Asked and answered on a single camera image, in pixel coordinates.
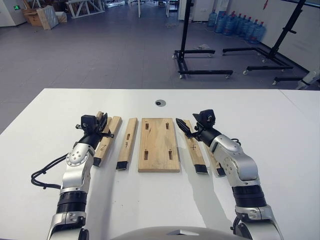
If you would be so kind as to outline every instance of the wooden board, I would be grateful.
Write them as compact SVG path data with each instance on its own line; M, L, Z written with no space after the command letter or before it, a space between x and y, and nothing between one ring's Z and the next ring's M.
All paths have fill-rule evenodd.
M132 156L132 150L134 148L137 129L137 118L130 118L125 130L118 162L116 164L117 170L127 169L128 162L130 162Z
M172 118L142 118L138 172L179 172Z
M192 131L193 127L191 126L191 123L189 120L183 120L185 124L190 128L190 131ZM201 150L198 145L198 141L194 138L187 138L186 135L184 135L187 148L189 150L192 163L195 168L195 172L197 174L207 174L207 167L204 160L204 157L202 156Z
M225 170L220 166L219 162L215 159L214 154L210 151L210 148L207 145L205 145L204 147L206 152L209 155L209 159L212 163L213 169L216 172L216 174L218 176L225 176L226 175Z
M25 5L25 7L26 7L27 9L31 9L31 7L30 7L30 5L29 5L29 3L28 3L27 0L23 0L23 3L24 3L24 5Z
M93 158L93 165L95 166L100 166L101 161L104 160L106 158L106 155L108 153L108 150L111 146L111 144L113 143L114 139L117 136L117 132L119 130L119 127L121 125L122 119L119 116L114 116L112 117L111 121L109 121L109 117L106 123L106 126L103 130L104 133L107 133L110 129L110 132L112 134L114 134L114 137L103 137L99 146L97 147L97 149L95 150L95 155Z

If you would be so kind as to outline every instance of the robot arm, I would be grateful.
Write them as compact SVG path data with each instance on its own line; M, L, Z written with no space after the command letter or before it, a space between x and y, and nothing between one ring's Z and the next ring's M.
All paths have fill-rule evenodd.
M101 119L84 115L81 117L81 125L76 126L84 131L84 136L75 143L65 158L66 171L47 240L89 240L89 231L82 227L87 218L90 170L94 163L95 149L102 137L113 138L110 131L103 133L107 119L107 114Z
M235 199L233 234L253 240L283 240L272 209L266 203L255 161L237 142L213 128L216 120L213 110L193 116L197 120L194 128L197 132L191 133L181 119L177 118L176 122L187 137L196 138L210 147L224 169Z

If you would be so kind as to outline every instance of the wooden crate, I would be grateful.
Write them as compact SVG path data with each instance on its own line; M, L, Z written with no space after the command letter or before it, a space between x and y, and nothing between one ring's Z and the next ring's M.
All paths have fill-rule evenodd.
M40 18L37 13L37 9L22 9L23 15L26 21L32 26L42 27Z

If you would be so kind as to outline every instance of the white table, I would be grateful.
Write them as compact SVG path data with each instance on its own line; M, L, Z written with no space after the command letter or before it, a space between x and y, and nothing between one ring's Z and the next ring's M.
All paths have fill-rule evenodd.
M155 101L163 99L165 107ZM235 201L225 177L198 175L175 126L179 173L138 173L139 122L129 170L116 162L129 118L182 118L214 109L215 127L239 138L257 163L266 201L285 239L320 238L320 94L280 90L44 89L0 135L0 238L43 240L59 198L30 175L70 151L75 125L98 111L121 116L119 134L100 168L92 167L87 225L90 239L109 240L152 226L195 226L231 232ZM204 148L202 154L210 166ZM59 184L60 163L39 180Z

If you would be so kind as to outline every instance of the white metal frame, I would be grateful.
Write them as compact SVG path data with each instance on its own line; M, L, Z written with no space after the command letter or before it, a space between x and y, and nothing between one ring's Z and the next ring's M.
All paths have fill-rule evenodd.
M88 2L89 2L89 4L91 4L94 7L94 9L97 10L97 12L90 12ZM81 18L81 17L85 17L85 16L104 13L105 9L104 9L104 6L101 4L101 0L97 0L97 2L98 2L98 6L95 5L94 0L69 0L66 4L69 5L69 9L71 11L72 18L77 19L77 18ZM72 7L72 4L75 4L75 3L80 3L76 13L74 12L74 9ZM80 15L81 9L83 7L85 7L86 14Z
M35 7L35 3L38 5L38 8L42 8L42 7L41 7L41 4L40 4L40 2L39 2L39 0L33 0L32 8L34 8L34 7Z

